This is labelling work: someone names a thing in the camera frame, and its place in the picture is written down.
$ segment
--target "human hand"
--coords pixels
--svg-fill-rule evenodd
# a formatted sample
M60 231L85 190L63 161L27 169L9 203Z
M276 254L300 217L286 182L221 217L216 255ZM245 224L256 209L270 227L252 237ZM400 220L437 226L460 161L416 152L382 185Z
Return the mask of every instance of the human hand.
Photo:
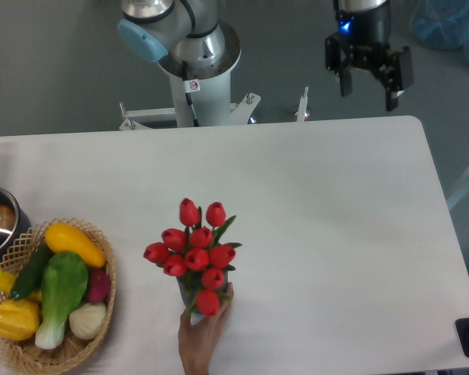
M226 293L231 298L235 294L232 283L227 285ZM194 326L188 311L182 313L179 326L179 355L186 375L208 375L210 360L229 317L231 303L232 301L222 302L217 315L205 317Z

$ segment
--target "yellow bell pepper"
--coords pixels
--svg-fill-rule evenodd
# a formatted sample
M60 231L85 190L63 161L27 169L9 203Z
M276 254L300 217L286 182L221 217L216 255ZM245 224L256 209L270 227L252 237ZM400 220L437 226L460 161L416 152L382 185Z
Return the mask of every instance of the yellow bell pepper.
M0 337L9 340L26 340L40 326L38 305L22 299L0 302Z
M13 287L16 278L17 276L13 273L2 271L0 268L0 291L4 292L6 295L10 295L10 289ZM41 303L41 290L37 289L32 292L27 296L27 299L32 302Z
M101 268L106 264L102 250L82 230L69 224L51 224L45 230L45 242L55 254L77 253L89 267Z

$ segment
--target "woven basket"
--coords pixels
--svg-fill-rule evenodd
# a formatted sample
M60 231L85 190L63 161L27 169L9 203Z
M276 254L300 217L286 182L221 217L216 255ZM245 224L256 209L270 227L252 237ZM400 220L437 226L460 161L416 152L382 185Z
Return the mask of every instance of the woven basket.
M0 360L2 364L17 373L24 374L59 374L63 373L78 364L96 350L104 338L111 320L113 304L116 290L116 269L113 251L104 234L90 223L85 223L77 219L61 219L45 222L34 228L30 228L27 233L21 234L13 245L9 247L7 253L3 255L0 267L4 271L9 271L17 275L26 264L27 260L34 254L39 244L44 239L44 232L53 223L68 223L81 229L83 232L99 246L107 259L106 273L111 278L111 291L105 300L107 314L101 330L91 340L81 340L76 337L69 328L66 329L63 343L53 350L42 350L34 344L34 336L25 341L11 341L0 337ZM7 296L0 291L0 301L7 299Z

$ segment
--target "sticker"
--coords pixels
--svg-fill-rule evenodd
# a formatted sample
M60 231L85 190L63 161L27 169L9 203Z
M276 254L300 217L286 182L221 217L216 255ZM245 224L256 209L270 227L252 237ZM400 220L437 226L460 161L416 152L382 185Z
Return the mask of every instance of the sticker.
M186 92L200 91L200 81L199 80L185 80L184 81L184 90Z

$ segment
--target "bok choy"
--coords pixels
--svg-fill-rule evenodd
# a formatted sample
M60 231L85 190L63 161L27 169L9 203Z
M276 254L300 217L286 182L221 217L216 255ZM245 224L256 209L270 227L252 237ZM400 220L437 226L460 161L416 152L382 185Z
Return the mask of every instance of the bok choy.
M62 252L48 261L41 281L43 321L35 338L39 348L61 345L68 316L80 305L87 282L87 267L78 254Z

